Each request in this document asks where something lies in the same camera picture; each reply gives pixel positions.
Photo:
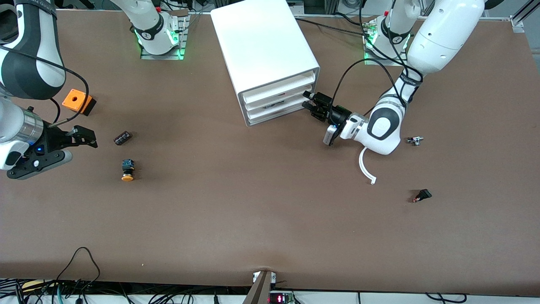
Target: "orange block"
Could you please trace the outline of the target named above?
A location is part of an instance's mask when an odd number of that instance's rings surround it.
[[[73,112],[78,112],[79,109],[83,106],[83,102],[84,92],[76,89],[71,89],[67,97],[62,102],[62,105],[72,110]],[[88,114],[90,114],[90,111],[94,108],[94,105],[96,105],[96,100],[92,98],[92,96],[88,95],[86,104],[84,105],[83,110],[80,113],[88,116]]]

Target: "brown table surface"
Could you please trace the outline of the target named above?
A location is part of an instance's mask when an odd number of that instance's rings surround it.
[[[331,95],[361,41],[300,26]],[[210,16],[183,61],[140,60],[128,28],[121,12],[59,12],[64,63],[98,100],[76,123],[99,148],[27,181],[0,176],[0,277],[54,278],[88,246],[107,281],[246,286],[264,268],[289,288],[540,295],[540,77],[509,22],[481,22],[426,77],[401,133],[426,139],[367,153],[374,186],[362,145],[326,147],[306,111],[245,126]],[[69,76],[58,99],[73,87]],[[336,102],[363,113],[388,87],[358,66]],[[16,102],[54,117],[49,101]],[[136,137],[118,147],[124,130]],[[125,158],[133,182],[120,180]],[[433,198],[410,203],[423,188]],[[81,253],[63,278],[94,276]]]

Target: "white storage drawer unit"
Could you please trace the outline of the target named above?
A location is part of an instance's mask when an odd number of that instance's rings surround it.
[[[246,125],[302,109],[319,64],[285,0],[244,0],[211,11]]]

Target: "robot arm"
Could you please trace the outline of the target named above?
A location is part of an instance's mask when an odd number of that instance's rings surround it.
[[[400,7],[401,11],[395,10],[392,18],[398,21],[396,24],[399,29],[395,30],[394,21],[389,26],[384,18],[380,20],[379,27],[387,27],[386,32],[389,31],[388,28],[391,28],[391,37],[409,35],[413,25],[410,21],[414,16],[417,17],[414,1],[398,0],[396,7]],[[419,73],[405,68],[394,86],[382,94],[369,118],[352,113],[346,120],[332,120],[337,124],[328,128],[325,138],[333,139],[338,133],[341,138],[352,138],[382,155],[388,155],[394,151],[401,141],[400,129],[407,111],[406,107],[422,84],[421,79],[427,74],[440,71],[454,58],[476,27],[483,10],[484,2],[481,0],[439,1],[420,28],[408,52],[408,65]],[[390,45],[388,37],[384,36],[380,36],[374,42],[375,45],[381,46],[381,51],[388,52],[386,55],[394,54],[390,57],[396,57],[392,46],[385,46],[385,43]],[[399,47],[404,42],[403,39],[393,39],[393,43]],[[310,99],[315,105],[320,104],[320,100]],[[305,104],[305,107],[313,113],[313,108],[310,106]],[[339,111],[337,107],[333,107],[331,112],[334,110]]]
[[[128,15],[140,44],[153,55],[171,50],[178,20],[158,13],[150,0],[113,0]],[[17,52],[63,67],[58,47],[56,10],[52,0],[15,0],[18,36],[0,48],[0,169],[11,179],[27,179],[71,161],[67,147],[96,148],[92,130],[76,125],[71,131],[43,121],[32,109],[11,103],[11,97],[47,100],[65,83],[65,71]]]

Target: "black wire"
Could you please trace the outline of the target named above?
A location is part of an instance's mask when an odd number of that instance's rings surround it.
[[[358,25],[359,27],[362,26],[361,23],[356,22],[356,21],[353,21],[351,18],[349,18],[347,15],[345,15],[345,14],[343,14],[343,13],[341,13],[341,12],[338,12],[338,11],[337,11],[337,12],[334,13],[334,15],[341,16],[341,17],[345,18],[345,20],[347,20],[349,23],[352,23],[352,24],[354,24],[354,25]]]
[[[363,116],[366,117],[369,112],[373,111],[373,109],[375,109],[375,106],[371,107],[371,109],[369,109]]]
[[[80,280],[75,281],[75,286],[73,286],[70,292],[66,293],[66,295],[64,296],[65,299],[69,299],[69,297],[71,297],[75,293],[75,289],[77,289],[77,286],[79,286],[79,283],[80,283]]]
[[[124,287],[122,286],[122,283],[118,283],[120,285],[120,288],[122,289],[122,293],[124,294],[124,297],[127,299],[127,303],[129,304],[135,304],[133,301],[131,301],[130,297],[127,296],[126,291],[124,290]]]
[[[362,33],[360,33],[360,32],[355,32],[355,31],[349,31],[349,30],[346,30],[346,29],[335,28],[335,27],[331,27],[330,25],[322,24],[322,23],[315,22],[315,21],[311,21],[311,20],[307,20],[307,19],[302,19],[302,18],[295,18],[295,19],[298,20],[298,21],[304,21],[304,22],[307,22],[307,23],[315,24],[315,25],[318,25],[318,26],[320,26],[320,27],[329,28],[329,29],[336,30],[336,31],[347,32],[347,33],[350,33],[350,34],[356,34],[356,35],[360,35],[360,36],[363,36],[363,35],[364,35],[364,34],[362,34]]]
[[[174,4],[169,3],[169,2],[167,2],[167,1],[165,1],[165,0],[161,0],[161,2],[165,3],[171,10],[172,10],[171,6],[174,7],[174,8],[181,8],[181,9],[195,10],[194,8],[189,8],[189,7],[187,7],[187,6],[174,5]]]
[[[463,294],[463,300],[461,300],[461,301],[454,301],[454,300],[445,299],[445,298],[443,298],[441,293],[437,293],[437,295],[439,296],[439,298],[435,298],[435,297],[431,296],[429,293],[426,293],[426,296],[428,296],[430,299],[435,300],[435,301],[440,301],[443,304],[446,304],[446,302],[461,304],[461,303],[465,303],[467,301],[467,295],[466,294]]]
[[[395,5],[396,5],[396,0],[393,0],[392,1],[392,7],[390,8],[390,14],[387,17],[387,18],[389,18],[390,26],[392,25],[391,24],[391,22],[392,22],[392,14],[394,12],[394,6]],[[392,49],[394,50],[394,53],[396,53],[396,56],[400,59],[401,65],[405,68],[405,75],[409,76],[409,70],[407,69],[407,66],[405,65],[405,62],[403,61],[403,58],[401,58],[401,54],[397,52],[397,49],[396,49],[396,46],[394,45],[393,39],[394,38],[392,37],[392,31],[390,30],[390,27],[388,27],[388,42],[392,46]]]
[[[17,301],[19,302],[19,304],[23,304],[24,299],[23,299],[23,295],[22,295],[22,288],[19,285],[18,280],[15,280],[15,285],[16,285],[15,286],[15,294],[17,295]]]
[[[48,61],[46,59],[43,59],[43,58],[39,58],[39,57],[36,57],[36,56],[33,56],[33,55],[29,55],[29,54],[26,54],[26,53],[23,53],[19,50],[15,50],[15,49],[10,49],[10,48],[6,48],[5,46],[3,45],[0,45],[0,49],[2,50],[5,50],[5,51],[8,51],[8,52],[12,52],[12,53],[15,53],[15,54],[19,54],[21,56],[24,56],[24,57],[27,57],[27,58],[31,58],[31,59],[34,59],[34,60],[38,60],[38,61],[41,61],[41,62],[44,62],[48,65],[51,65],[55,68],[58,68],[58,69],[62,69],[72,75],[74,75],[75,77],[79,78],[83,83],[84,83],[84,89],[85,89],[85,94],[84,94],[84,101],[83,101],[83,104],[81,105],[81,107],[79,108],[79,110],[71,117],[69,118],[66,118],[63,122],[61,122],[60,124],[63,124],[63,123],[66,123],[68,121],[72,121],[74,120],[77,116],[79,116],[79,114],[83,111],[84,107],[86,106],[86,102],[88,101],[88,96],[89,96],[89,93],[90,93],[90,88],[88,87],[88,83],[86,82],[86,80],[79,74],[77,74],[76,72],[68,69],[68,68],[65,68],[59,64],[56,64],[54,62],[51,62],[51,61]]]
[[[99,269],[99,266],[96,264],[96,261],[94,261],[94,257],[92,256],[92,253],[90,252],[90,250],[87,248],[87,247],[84,247],[84,246],[81,246],[79,248],[77,248],[77,250],[75,250],[75,252],[73,253],[73,255],[71,256],[71,260],[69,261],[69,263],[67,263],[66,267],[64,267],[64,269],[62,269],[62,271],[56,276],[56,281],[58,281],[58,279],[60,279],[60,276],[64,273],[64,271],[66,271],[66,269],[71,265],[71,263],[73,262],[73,260],[75,259],[75,256],[77,255],[77,252],[79,252],[79,250],[81,249],[84,249],[86,250],[86,252],[88,252],[88,256],[90,257],[90,260],[92,261],[92,263],[94,264],[94,266],[96,266],[96,269],[98,271],[98,275],[96,276],[95,279],[93,279],[92,281],[90,281],[89,283],[87,283],[85,285],[85,287],[87,287],[88,285],[90,285],[91,283],[94,283],[98,278],[99,276],[101,275],[101,270]]]
[[[162,2],[162,3],[165,3],[165,5],[167,5],[167,6],[169,7],[170,10],[173,10],[172,7],[171,7],[171,5],[170,5],[168,2],[165,2],[165,1],[163,1],[163,0],[161,0],[161,2]]]
[[[86,299],[86,294],[84,293],[84,290],[81,290],[81,292],[83,294],[84,303],[88,304],[88,300]]]
[[[302,304],[302,302],[300,302],[296,296],[294,295],[294,291],[292,292],[293,293],[293,300],[294,300],[294,304]]]
[[[360,21],[362,21],[362,6],[360,6],[359,10],[358,10],[358,16],[360,18]],[[402,64],[401,62],[399,61],[396,61],[395,59],[393,58],[390,58],[389,56],[387,56],[385,53],[381,52],[381,50],[379,50],[376,46],[373,45],[373,43],[371,42],[371,40],[369,39],[369,36],[366,35],[366,32],[364,31],[364,27],[363,26],[360,26],[360,31],[362,32],[362,34],[364,35],[365,39],[366,39],[366,42],[369,43],[369,45],[372,46],[372,48],[374,50],[376,50],[377,52],[379,52],[385,59],[387,60],[390,60],[394,63],[397,63],[401,66],[403,66],[404,68],[408,68],[412,71],[415,71],[418,75],[420,75],[420,82],[422,82],[424,80],[424,76],[422,75],[422,73],[420,73],[417,69],[409,66],[409,65],[406,65],[406,64]]]
[[[336,90],[334,91],[334,95],[332,96],[332,99],[330,100],[330,110],[328,111],[328,120],[330,123],[336,125],[333,121],[332,121],[332,105],[334,104],[334,100],[336,98],[336,95],[338,94],[338,90],[341,86],[341,82],[343,81],[343,79],[345,78],[345,75],[357,64],[361,63],[361,62],[364,62],[364,61],[373,61],[375,62],[376,64],[378,64],[383,70],[384,72],[386,73],[386,75],[388,76],[388,79],[390,80],[390,82],[392,83],[392,87],[394,88],[394,90],[397,92],[397,88],[396,88],[396,84],[394,83],[394,79],[392,78],[392,75],[390,75],[390,72],[388,72],[388,69],[378,60],[375,60],[375,59],[372,59],[372,58],[365,58],[365,59],[360,59],[358,61],[356,61],[355,63],[351,64],[347,70],[345,70],[345,72],[343,73],[343,75],[341,76],[341,79],[339,80],[339,82],[337,83],[337,87],[336,87]]]

